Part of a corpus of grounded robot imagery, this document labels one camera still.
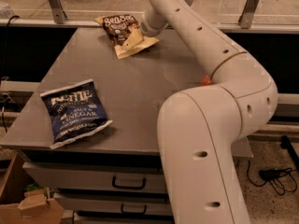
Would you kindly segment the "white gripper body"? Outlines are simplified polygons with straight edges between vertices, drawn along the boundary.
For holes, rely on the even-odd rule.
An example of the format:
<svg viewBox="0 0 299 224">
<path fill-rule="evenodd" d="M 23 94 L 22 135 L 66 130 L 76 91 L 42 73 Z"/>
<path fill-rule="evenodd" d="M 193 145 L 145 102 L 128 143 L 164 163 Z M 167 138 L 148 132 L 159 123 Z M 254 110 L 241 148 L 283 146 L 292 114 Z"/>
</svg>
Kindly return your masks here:
<svg viewBox="0 0 299 224">
<path fill-rule="evenodd" d="M 140 22 L 140 29 L 143 35 L 155 37 L 167 26 L 165 18 L 158 14 L 153 7 L 148 7 Z"/>
</svg>

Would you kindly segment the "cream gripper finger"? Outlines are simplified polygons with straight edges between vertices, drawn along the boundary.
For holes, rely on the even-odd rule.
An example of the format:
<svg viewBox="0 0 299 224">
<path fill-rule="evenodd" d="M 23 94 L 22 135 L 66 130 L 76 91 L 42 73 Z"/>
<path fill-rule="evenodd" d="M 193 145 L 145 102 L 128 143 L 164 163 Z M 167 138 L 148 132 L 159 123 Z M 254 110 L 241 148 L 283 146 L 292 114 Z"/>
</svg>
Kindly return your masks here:
<svg viewBox="0 0 299 224">
<path fill-rule="evenodd" d="M 122 44 L 124 50 L 133 49 L 136 45 L 141 43 L 144 40 L 142 33 L 139 29 L 134 29 L 125 42 Z"/>
</svg>

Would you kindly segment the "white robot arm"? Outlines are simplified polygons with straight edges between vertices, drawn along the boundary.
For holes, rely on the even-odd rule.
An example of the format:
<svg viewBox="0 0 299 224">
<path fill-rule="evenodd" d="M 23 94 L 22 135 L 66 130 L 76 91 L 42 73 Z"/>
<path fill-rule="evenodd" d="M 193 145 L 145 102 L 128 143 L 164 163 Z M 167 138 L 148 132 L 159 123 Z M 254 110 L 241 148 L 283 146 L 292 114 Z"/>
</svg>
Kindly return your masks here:
<svg viewBox="0 0 299 224">
<path fill-rule="evenodd" d="M 172 26 L 212 80 L 171 95 L 157 118 L 175 224 L 250 224 L 232 145 L 272 118 L 277 85 L 252 55 L 196 13 L 190 0 L 149 3 L 143 34 L 155 36 Z"/>
</svg>

